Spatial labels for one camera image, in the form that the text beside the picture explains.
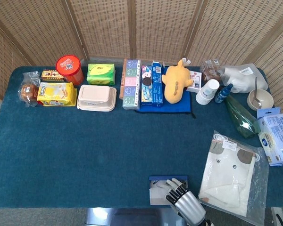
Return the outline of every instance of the yellow snack package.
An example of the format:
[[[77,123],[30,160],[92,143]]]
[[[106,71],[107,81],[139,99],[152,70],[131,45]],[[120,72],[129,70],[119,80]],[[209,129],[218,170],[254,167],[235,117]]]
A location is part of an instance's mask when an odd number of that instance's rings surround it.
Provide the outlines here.
[[[75,106],[77,89],[72,82],[48,83],[41,82],[37,100],[44,106]]]

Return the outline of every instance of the green tissue box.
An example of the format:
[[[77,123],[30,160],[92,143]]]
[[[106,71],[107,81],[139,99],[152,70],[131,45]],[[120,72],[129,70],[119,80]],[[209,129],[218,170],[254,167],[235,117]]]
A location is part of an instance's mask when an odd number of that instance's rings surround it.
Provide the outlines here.
[[[88,64],[87,81],[91,85],[114,85],[114,64]]]

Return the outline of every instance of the white paper cup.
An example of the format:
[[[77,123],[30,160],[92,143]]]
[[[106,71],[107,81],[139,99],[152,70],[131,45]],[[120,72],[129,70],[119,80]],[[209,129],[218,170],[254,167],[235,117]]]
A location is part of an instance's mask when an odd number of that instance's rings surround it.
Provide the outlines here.
[[[206,99],[214,98],[214,95],[219,88],[220,84],[216,79],[210,79],[202,88],[199,90],[201,96]]]
[[[214,97],[208,99],[208,98],[203,97],[201,95],[201,90],[196,94],[196,101],[200,105],[207,105],[213,98]]]

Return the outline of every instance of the red container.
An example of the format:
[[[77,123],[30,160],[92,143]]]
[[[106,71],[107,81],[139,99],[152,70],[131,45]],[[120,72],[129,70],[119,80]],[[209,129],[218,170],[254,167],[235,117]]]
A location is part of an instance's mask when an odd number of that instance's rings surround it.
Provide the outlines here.
[[[56,70],[75,86],[80,85],[84,80],[81,62],[74,55],[61,57],[56,63]]]

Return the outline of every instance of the blue bottle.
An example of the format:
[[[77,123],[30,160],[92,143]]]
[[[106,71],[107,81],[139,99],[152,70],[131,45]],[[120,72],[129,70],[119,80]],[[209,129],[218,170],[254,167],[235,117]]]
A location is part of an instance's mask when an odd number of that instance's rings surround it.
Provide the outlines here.
[[[230,95],[232,88],[233,84],[230,83],[228,86],[220,90],[220,92],[215,96],[215,102],[218,104],[221,103],[228,95]]]

